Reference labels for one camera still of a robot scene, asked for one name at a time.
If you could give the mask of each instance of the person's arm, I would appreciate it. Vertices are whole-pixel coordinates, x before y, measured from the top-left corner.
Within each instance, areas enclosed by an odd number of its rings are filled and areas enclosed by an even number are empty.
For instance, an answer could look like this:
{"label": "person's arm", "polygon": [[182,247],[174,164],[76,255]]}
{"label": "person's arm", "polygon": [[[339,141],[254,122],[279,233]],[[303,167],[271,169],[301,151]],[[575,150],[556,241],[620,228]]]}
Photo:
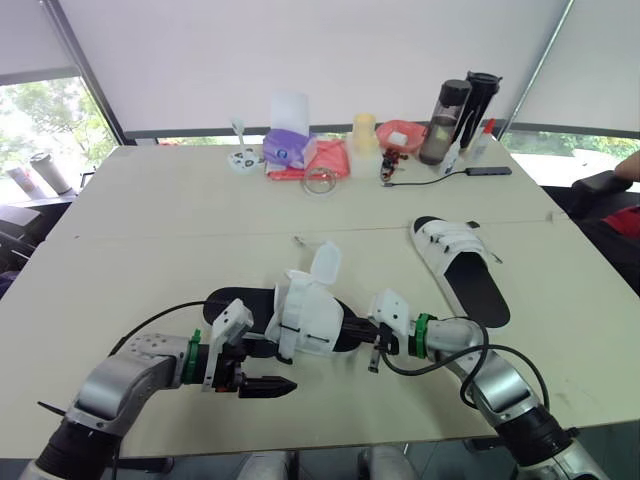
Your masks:
{"label": "person's arm", "polygon": [[616,177],[640,182],[640,150],[620,162],[615,169]]}

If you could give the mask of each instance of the green foliage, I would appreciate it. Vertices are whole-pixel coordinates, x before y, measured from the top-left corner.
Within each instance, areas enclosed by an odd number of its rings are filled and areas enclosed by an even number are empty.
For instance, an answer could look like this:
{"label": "green foliage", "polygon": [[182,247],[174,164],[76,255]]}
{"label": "green foliage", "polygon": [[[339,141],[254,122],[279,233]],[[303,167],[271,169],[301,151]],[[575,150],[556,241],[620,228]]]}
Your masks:
{"label": "green foliage", "polygon": [[35,154],[24,137],[11,137],[0,130],[0,173],[10,162],[23,163],[25,151]]}
{"label": "green foliage", "polygon": [[171,137],[159,138],[163,145],[225,145],[220,137]]}
{"label": "green foliage", "polygon": [[573,150],[580,148],[608,153],[620,160],[640,150],[640,140],[631,138],[552,132],[513,131],[504,135],[502,143],[511,153],[571,157]]}
{"label": "green foliage", "polygon": [[[56,140],[60,134],[72,138],[89,166],[100,165],[115,146],[98,108],[78,78],[14,85],[6,88],[5,96],[16,110],[31,120],[35,133]],[[24,139],[2,139],[1,143],[0,150],[13,152],[14,156],[16,152],[29,150]]]}

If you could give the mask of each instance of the red container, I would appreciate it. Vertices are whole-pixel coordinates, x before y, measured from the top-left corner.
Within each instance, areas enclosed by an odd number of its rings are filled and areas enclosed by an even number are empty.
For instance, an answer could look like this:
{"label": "red container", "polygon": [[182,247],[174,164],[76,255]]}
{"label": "red container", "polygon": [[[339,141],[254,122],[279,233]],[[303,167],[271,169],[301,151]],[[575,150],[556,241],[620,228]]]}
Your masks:
{"label": "red container", "polygon": [[[389,143],[388,138],[392,132],[399,132],[407,136],[406,145]],[[402,153],[414,153],[420,148],[427,133],[427,127],[405,120],[391,120],[383,123],[376,130],[378,141],[383,148],[393,148]]]}

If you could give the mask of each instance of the purple package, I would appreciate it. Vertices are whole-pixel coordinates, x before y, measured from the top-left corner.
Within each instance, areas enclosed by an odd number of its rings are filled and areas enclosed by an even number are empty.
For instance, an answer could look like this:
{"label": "purple package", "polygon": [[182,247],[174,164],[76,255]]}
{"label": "purple package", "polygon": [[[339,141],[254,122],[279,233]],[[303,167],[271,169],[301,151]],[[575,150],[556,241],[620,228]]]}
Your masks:
{"label": "purple package", "polygon": [[264,137],[262,152],[268,164],[304,168],[304,154],[310,137],[274,128]]}

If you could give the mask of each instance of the red shirt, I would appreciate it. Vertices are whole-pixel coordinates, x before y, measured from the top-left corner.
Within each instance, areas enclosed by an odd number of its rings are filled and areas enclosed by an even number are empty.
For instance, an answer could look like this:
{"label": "red shirt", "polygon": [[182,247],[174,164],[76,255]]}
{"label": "red shirt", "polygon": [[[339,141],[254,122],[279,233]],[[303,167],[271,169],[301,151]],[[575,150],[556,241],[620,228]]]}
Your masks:
{"label": "red shirt", "polygon": [[623,208],[604,221],[620,235],[640,238],[640,207]]}

